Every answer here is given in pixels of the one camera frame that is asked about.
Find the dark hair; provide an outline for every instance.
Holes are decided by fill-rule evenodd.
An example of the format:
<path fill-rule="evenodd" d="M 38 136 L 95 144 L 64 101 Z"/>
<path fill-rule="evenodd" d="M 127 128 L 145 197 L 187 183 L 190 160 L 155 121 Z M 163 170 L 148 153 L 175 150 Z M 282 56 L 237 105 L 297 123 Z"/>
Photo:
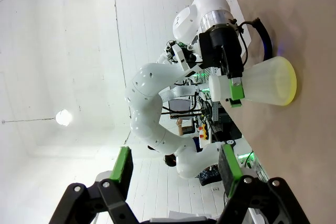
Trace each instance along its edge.
<path fill-rule="evenodd" d="M 174 167 L 176 166 L 176 157 L 174 154 L 171 155 L 165 155 L 164 156 L 164 162 L 167 166 Z"/>

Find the table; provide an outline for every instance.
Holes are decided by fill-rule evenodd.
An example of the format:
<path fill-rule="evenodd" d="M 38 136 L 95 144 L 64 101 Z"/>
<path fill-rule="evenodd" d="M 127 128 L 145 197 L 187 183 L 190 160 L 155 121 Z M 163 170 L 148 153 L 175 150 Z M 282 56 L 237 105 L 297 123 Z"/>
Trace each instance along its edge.
<path fill-rule="evenodd" d="M 276 55 L 287 58 L 298 90 L 286 107 L 222 101 L 270 177 L 283 177 L 311 223 L 334 223 L 336 204 L 336 0 L 238 0 L 246 20 L 259 17 Z M 247 66 L 264 52 L 255 30 Z"/>

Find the person's arm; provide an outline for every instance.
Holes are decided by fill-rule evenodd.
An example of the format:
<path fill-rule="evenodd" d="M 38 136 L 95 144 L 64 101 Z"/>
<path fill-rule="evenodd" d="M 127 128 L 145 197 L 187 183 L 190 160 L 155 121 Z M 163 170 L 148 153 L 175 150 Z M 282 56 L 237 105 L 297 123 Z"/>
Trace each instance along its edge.
<path fill-rule="evenodd" d="M 183 120 L 181 118 L 178 118 L 176 121 L 176 125 L 178 127 L 178 135 L 182 136 L 183 135 L 183 131 L 182 131 L 182 122 Z"/>

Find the white ceiling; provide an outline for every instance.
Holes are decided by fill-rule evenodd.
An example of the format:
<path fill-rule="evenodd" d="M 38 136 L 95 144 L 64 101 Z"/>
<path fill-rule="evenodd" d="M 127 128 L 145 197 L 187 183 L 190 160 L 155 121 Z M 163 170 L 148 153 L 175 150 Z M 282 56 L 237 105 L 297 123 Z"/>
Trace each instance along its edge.
<path fill-rule="evenodd" d="M 1 1 L 0 120 L 52 118 L 67 109 L 74 121 L 67 128 L 6 123 L 0 136 L 20 138 L 29 153 L 55 155 L 69 145 L 94 152 L 123 142 L 112 133 L 129 122 L 118 41 L 114 0 Z"/>

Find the ceiling light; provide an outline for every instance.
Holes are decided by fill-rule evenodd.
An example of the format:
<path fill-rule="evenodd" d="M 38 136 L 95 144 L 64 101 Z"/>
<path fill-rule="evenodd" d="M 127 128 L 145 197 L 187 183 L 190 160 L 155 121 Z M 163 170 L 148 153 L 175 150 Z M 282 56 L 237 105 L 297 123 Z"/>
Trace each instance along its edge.
<path fill-rule="evenodd" d="M 67 110 L 61 110 L 56 114 L 55 120 L 60 125 L 68 126 L 72 121 L 72 115 Z"/>

